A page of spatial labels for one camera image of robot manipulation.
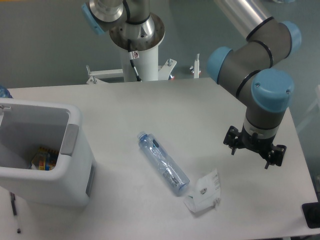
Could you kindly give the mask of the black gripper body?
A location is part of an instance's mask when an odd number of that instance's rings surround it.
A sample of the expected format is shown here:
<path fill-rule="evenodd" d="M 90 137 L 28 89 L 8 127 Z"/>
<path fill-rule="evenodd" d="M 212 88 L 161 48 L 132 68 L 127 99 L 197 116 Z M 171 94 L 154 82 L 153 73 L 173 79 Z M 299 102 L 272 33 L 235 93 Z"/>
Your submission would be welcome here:
<path fill-rule="evenodd" d="M 243 130 L 239 138 L 239 149 L 248 149 L 258 153 L 262 158 L 268 158 L 272 151 L 274 138 L 275 136 L 266 139 L 258 138 L 257 133 L 250 135 Z"/>

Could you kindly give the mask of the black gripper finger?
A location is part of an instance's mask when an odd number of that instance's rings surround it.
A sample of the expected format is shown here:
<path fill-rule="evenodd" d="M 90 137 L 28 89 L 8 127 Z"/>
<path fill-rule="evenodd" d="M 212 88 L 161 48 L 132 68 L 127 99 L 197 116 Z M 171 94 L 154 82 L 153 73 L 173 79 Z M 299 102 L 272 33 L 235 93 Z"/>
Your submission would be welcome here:
<path fill-rule="evenodd" d="M 231 149 L 231 154 L 234 155 L 237 149 L 242 148 L 242 134 L 239 132 L 239 130 L 234 127 L 230 126 L 225 138 L 223 140 L 223 144 L 227 145 Z"/>
<path fill-rule="evenodd" d="M 281 167 L 283 159 L 286 153 L 287 147 L 285 145 L 278 144 L 276 146 L 272 145 L 270 151 L 266 155 L 266 164 L 265 169 L 268 169 L 269 166 L 278 166 Z"/>

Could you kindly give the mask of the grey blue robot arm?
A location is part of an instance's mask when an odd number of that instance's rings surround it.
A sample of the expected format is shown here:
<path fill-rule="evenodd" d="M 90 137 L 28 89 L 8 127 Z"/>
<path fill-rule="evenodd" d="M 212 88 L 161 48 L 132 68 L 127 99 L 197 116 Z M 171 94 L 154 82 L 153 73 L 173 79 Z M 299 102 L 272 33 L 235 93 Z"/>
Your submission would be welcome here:
<path fill-rule="evenodd" d="M 247 42 L 238 50 L 220 47 L 207 60 L 209 77 L 246 106 L 242 129 L 231 126 L 223 142 L 233 152 L 248 149 L 267 166 L 281 166 L 287 148 L 273 141 L 292 101 L 294 82 L 275 65 L 299 49 L 301 32 L 292 22 L 276 21 L 259 0 L 216 4 Z M 125 81 L 160 79 L 157 57 L 145 53 L 157 49 L 165 27 L 148 0 L 90 0 L 81 9 L 90 28 L 97 35 L 109 33 L 121 49 Z"/>

